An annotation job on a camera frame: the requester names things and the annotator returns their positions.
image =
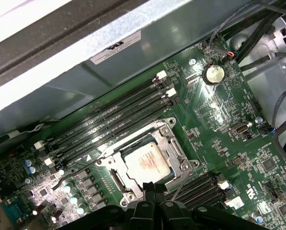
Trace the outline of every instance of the motherboard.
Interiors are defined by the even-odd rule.
[[[14,226],[41,216],[54,230],[126,208],[154,182],[188,210],[208,204],[286,230],[274,132],[236,62],[203,41],[1,155],[2,208]]]

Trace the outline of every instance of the red wire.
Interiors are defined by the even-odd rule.
[[[232,58],[235,56],[235,54],[234,54],[233,52],[230,52],[230,51],[227,52],[227,55],[229,55],[229,56],[232,57]]]

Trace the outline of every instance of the cpu socket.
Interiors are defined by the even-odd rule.
[[[96,163],[106,167],[124,198],[126,206],[143,197],[143,183],[164,183],[169,189],[196,169],[199,161],[189,161],[175,138],[171,117],[147,124],[108,147]]]

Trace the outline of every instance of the label sticker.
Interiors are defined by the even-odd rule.
[[[103,52],[93,56],[90,60],[95,64],[98,65],[99,63],[107,60],[108,58],[112,57],[113,55],[117,54],[118,52],[126,49],[130,45],[134,44],[141,40],[141,31],[137,31],[136,33],[132,34],[131,36],[125,38],[124,40],[115,43],[114,45],[108,47]]]

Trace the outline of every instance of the green circuit board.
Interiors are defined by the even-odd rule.
[[[226,48],[223,39],[218,39],[216,45]],[[234,204],[232,204],[233,207],[225,206],[227,212],[250,221],[253,221],[252,213],[260,213],[263,217],[262,225],[264,227],[286,230],[286,162],[273,147],[272,134],[261,135],[258,132],[265,121],[256,124],[255,118],[263,117],[263,112],[255,107],[256,100],[239,66],[234,61],[223,65],[225,78],[220,84],[207,85],[202,79],[204,67],[221,58],[221,54],[205,48],[203,43],[195,44],[25,141],[20,146],[21,149],[24,148],[24,151],[18,153],[18,147],[18,149],[6,153],[5,158],[0,157],[0,172],[6,176],[7,182],[12,181],[18,188],[17,191],[14,191],[13,196],[20,197],[27,210],[32,210],[34,205],[45,199],[51,203],[60,204],[61,199],[66,195],[59,191],[52,192],[50,188],[57,184],[61,175],[56,173],[55,177],[52,177],[52,173],[44,167],[44,160],[48,156],[39,155],[33,144],[51,138],[54,141],[61,131],[82,117],[122,97],[164,70],[167,73],[166,79],[169,80],[167,87],[173,87],[176,90],[179,96],[178,103],[150,113],[146,118],[142,118],[142,113],[138,108],[129,108],[129,113],[137,113],[132,116],[132,120],[137,120],[137,122],[125,132],[125,135],[155,119],[176,118],[177,122],[172,129],[174,135],[187,158],[200,162],[200,166],[191,175],[191,178],[196,178],[208,171],[222,173],[232,184],[227,199],[237,198],[237,201],[234,200]],[[236,134],[231,130],[233,125],[244,121],[251,124],[245,134]],[[80,138],[86,138],[88,135],[87,132],[83,133]],[[73,145],[75,142],[65,141],[65,144],[67,143]],[[97,159],[101,152],[113,143],[113,140],[109,140],[102,144],[101,148],[93,149],[68,164],[66,174],[73,173]],[[29,174],[23,167],[23,161],[30,158],[34,158],[35,164],[40,167],[35,174]],[[89,169],[107,203],[119,205],[123,196],[110,173],[106,169],[96,166],[91,166]],[[28,184],[26,183],[27,178],[31,180]],[[38,193],[44,189],[47,194],[39,195]],[[26,196],[29,191],[33,191],[34,197]],[[89,212],[96,210],[97,206],[94,203],[89,203],[88,197],[82,199],[88,204]],[[62,220],[52,223],[50,216],[55,210],[46,207],[44,217],[48,220],[48,229],[56,229],[65,221],[70,222],[78,219],[80,215],[75,213],[75,208],[70,203],[64,205]]]

